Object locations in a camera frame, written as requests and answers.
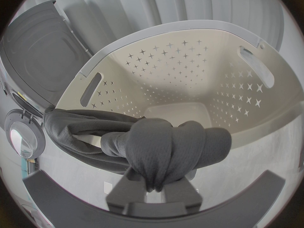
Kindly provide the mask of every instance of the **gray towel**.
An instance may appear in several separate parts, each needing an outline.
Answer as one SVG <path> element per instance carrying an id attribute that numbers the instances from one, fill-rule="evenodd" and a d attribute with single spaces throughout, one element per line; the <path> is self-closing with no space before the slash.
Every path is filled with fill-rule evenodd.
<path id="1" fill-rule="evenodd" d="M 124 172 L 129 163 L 146 179 L 149 190 L 160 191 L 164 184 L 179 180 L 193 169 L 222 161 L 231 148 L 231 135 L 226 129 L 204 129 L 195 121 L 172 127 L 162 119 L 55 109 L 45 114 L 44 124 L 50 138 L 68 154 L 116 173 Z M 101 136 L 101 149 L 72 134 Z"/>

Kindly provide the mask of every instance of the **white curtain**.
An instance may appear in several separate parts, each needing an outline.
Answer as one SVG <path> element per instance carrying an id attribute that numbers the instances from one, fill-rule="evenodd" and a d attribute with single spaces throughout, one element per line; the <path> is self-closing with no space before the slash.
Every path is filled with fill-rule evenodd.
<path id="1" fill-rule="evenodd" d="M 48 0 L 26 0 L 15 18 Z M 239 25 L 279 51 L 279 0 L 56 0 L 55 6 L 92 54 L 133 32 L 162 23 L 214 19 Z"/>

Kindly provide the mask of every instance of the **washer door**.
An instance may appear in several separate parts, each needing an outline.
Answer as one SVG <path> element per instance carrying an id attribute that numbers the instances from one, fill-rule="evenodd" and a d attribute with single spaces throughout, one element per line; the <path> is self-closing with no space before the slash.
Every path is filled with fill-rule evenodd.
<path id="1" fill-rule="evenodd" d="M 22 158 L 35 159 L 43 153 L 45 136 L 33 115 L 14 109 L 7 114 L 4 128 L 7 140 Z"/>

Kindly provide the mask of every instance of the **gray floor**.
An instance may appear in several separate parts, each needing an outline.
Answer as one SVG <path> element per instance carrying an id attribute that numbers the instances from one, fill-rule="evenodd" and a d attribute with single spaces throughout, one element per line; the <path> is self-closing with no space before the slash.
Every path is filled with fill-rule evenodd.
<path id="1" fill-rule="evenodd" d="M 249 145 L 233 149 L 220 163 L 198 169 L 193 186 L 203 196 L 201 210 L 233 197 L 250 185 L 265 170 L 286 179 L 286 184 L 274 206 L 259 223 L 265 226 L 287 203 L 303 177 L 299 172 L 304 115 L 282 129 Z M 120 175 L 86 165 L 61 151 L 47 137 L 47 146 L 39 158 L 45 170 L 63 188 L 80 199 L 108 210 L 107 193 Z M 157 193 L 148 194 L 149 203 L 159 202 Z"/>

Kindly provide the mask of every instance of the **laundry basket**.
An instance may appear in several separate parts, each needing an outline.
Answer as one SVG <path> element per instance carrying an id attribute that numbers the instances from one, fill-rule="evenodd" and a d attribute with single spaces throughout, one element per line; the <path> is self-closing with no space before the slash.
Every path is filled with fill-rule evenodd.
<path id="1" fill-rule="evenodd" d="M 230 23 L 179 21 L 119 39 L 75 76 L 57 108 L 195 120 L 223 127 L 232 148 L 272 133 L 302 113 L 296 75 L 268 43 Z"/>

